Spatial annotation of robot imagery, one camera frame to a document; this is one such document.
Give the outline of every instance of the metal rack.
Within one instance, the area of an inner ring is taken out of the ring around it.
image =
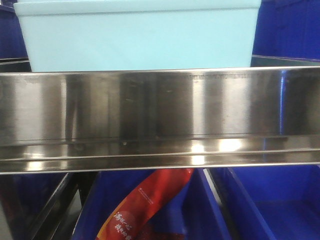
[[[68,172],[28,230],[56,239],[70,172],[319,164],[319,110],[317,66],[1,73],[0,175]]]

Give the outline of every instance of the stainless steel shelf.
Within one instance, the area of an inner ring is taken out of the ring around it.
[[[320,163],[320,67],[0,74],[1,174]]]

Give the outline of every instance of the red packaging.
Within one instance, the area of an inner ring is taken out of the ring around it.
[[[96,240],[134,240],[148,220],[182,190],[192,173],[191,168],[156,170],[122,200]]]

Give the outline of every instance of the shelf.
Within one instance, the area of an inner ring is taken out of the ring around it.
[[[1,174],[320,163],[320,67],[0,74]]]

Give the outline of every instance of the blue plastic crate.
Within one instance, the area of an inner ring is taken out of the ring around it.
[[[26,56],[21,28],[13,8],[0,5],[0,59]]]
[[[246,240],[319,240],[319,166],[211,169]]]
[[[263,0],[253,54],[320,59],[320,1]]]
[[[117,205],[151,170],[109,171],[98,175],[74,230],[72,240],[95,239]],[[185,234],[186,240],[231,240],[202,169],[151,220],[156,232]]]

